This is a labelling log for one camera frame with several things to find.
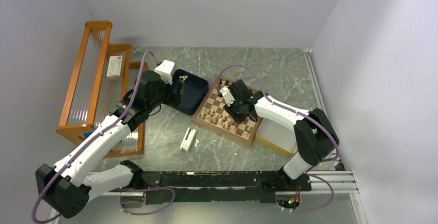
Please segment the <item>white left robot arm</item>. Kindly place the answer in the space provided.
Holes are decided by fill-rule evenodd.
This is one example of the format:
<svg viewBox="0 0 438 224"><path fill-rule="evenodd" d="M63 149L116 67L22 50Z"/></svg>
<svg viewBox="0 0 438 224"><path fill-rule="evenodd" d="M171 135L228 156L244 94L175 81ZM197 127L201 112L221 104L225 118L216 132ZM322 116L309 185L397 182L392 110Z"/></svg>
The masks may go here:
<svg viewBox="0 0 438 224"><path fill-rule="evenodd" d="M45 201L60 216L77 215L93 198L111 190L147 189L143 170L131 161L90 175L91 169L117 143L144 123L161 104L180 104L184 81L165 81L151 70L141 72L134 89L109 111L96 128L75 150L55 165L42 164L36 170L38 198L32 209L32 220L40 223L36 210Z"/></svg>

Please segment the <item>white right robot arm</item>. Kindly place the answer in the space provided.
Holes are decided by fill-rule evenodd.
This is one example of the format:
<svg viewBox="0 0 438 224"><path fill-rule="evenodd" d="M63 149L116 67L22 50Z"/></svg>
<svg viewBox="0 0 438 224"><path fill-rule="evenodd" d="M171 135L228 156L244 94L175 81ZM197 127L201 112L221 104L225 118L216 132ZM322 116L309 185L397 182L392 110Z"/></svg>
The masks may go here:
<svg viewBox="0 0 438 224"><path fill-rule="evenodd" d="M218 93L226 102L225 111L237 123L249 117L265 118L289 129L298 151L280 169L279 184L285 190L293 189L299 177L326 160L338 149L339 139L327 118L319 108L307 111L293 108L275 100L263 91L252 92L240 79L230 85L218 87Z"/></svg>

